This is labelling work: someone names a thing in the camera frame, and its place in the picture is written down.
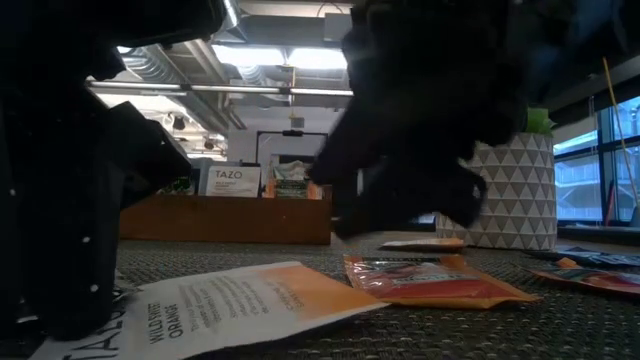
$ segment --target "gray carpet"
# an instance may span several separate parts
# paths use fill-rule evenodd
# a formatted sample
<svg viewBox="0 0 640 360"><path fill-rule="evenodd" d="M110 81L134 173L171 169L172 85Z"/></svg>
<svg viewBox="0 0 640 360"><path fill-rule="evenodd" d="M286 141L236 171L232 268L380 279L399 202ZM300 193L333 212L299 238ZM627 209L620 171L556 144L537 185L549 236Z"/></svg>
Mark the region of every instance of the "gray carpet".
<svg viewBox="0 0 640 360"><path fill-rule="evenodd" d="M297 260L347 282L342 255L416 257L377 250L397 234L331 247L159 243L120 245L120 271L136 284ZM543 266L516 251L467 249L468 262L544 298L488 311L387 307L275 343L225 349L202 359L640 359L640 303L564 288L518 269Z"/></svg>

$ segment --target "orange tea packet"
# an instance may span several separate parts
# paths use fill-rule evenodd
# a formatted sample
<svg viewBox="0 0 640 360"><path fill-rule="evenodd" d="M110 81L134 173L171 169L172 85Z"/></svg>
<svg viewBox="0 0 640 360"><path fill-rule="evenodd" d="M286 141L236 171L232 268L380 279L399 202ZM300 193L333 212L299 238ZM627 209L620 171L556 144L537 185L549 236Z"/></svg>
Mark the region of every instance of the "orange tea packet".
<svg viewBox="0 0 640 360"><path fill-rule="evenodd" d="M344 257L356 289L381 301L455 309L488 309L505 301L537 297L466 265L459 255L440 258Z"/></svg>
<svg viewBox="0 0 640 360"><path fill-rule="evenodd" d="M527 270L555 281L575 283L617 293L640 295L640 275L638 274L584 269L568 258L564 258L556 264L558 267Z"/></svg>
<svg viewBox="0 0 640 360"><path fill-rule="evenodd" d="M449 239L418 239L409 241L389 241L381 246L385 250L402 250L402 251L446 251L459 252L464 249L464 240Z"/></svg>

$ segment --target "tazo logo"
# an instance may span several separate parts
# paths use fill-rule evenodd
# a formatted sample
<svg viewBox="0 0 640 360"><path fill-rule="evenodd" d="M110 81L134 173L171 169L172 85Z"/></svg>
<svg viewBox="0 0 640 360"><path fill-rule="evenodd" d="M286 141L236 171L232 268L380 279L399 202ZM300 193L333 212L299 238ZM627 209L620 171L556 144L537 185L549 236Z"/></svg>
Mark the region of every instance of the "tazo logo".
<svg viewBox="0 0 640 360"><path fill-rule="evenodd" d="M216 170L216 177L226 178L226 179L242 179L242 172Z"/></svg>

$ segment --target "white geometric planter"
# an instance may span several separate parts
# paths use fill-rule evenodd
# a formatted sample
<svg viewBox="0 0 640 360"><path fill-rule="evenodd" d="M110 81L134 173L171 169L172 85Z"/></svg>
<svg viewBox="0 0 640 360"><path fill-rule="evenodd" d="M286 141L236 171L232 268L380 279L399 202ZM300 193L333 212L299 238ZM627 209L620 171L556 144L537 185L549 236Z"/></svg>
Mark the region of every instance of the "white geometric planter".
<svg viewBox="0 0 640 360"><path fill-rule="evenodd" d="M552 250L557 239L553 138L520 133L505 146L479 144L467 167L487 182L487 200L469 229L437 215L438 237L467 245Z"/></svg>

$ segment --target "green plant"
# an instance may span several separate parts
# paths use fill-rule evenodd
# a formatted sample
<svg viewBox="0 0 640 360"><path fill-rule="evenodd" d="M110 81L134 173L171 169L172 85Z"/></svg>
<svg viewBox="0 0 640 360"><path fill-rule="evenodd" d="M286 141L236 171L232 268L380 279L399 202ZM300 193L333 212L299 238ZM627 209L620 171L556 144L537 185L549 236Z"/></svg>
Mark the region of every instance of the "green plant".
<svg viewBox="0 0 640 360"><path fill-rule="evenodd" d="M525 132L551 136L554 123L549 119L549 110L543 108L529 108L527 111L527 129Z"/></svg>

